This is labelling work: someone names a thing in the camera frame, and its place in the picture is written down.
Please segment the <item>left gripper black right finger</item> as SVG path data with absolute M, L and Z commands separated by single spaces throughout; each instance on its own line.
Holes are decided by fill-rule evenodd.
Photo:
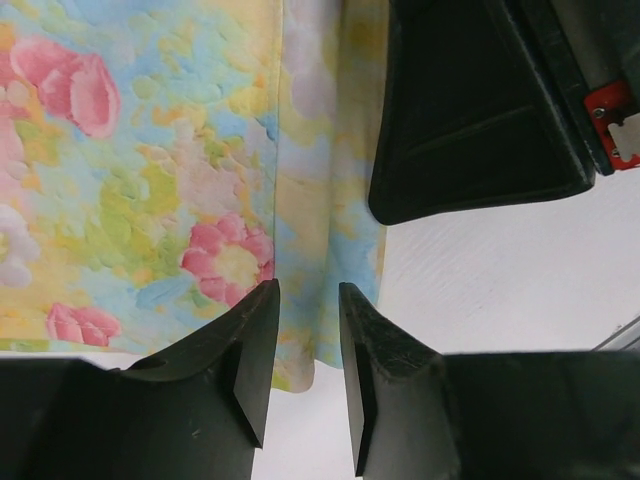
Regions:
M 442 354 L 339 287 L 362 479 L 635 479 L 634 351 Z

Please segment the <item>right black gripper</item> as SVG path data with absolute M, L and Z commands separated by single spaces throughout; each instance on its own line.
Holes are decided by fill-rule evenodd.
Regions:
M 390 3 L 378 222 L 563 199 L 638 167 L 637 1 Z

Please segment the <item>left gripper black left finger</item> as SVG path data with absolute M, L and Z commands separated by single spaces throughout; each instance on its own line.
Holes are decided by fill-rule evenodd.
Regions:
M 280 310 L 276 280 L 127 369 L 1 362 L 5 479 L 247 479 L 262 447 Z

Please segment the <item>pastel floral skirt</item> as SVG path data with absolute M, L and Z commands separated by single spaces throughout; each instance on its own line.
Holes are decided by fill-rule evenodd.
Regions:
M 376 299 L 384 1 L 5 1 L 1 347 L 148 355 L 281 288 L 272 383 Z

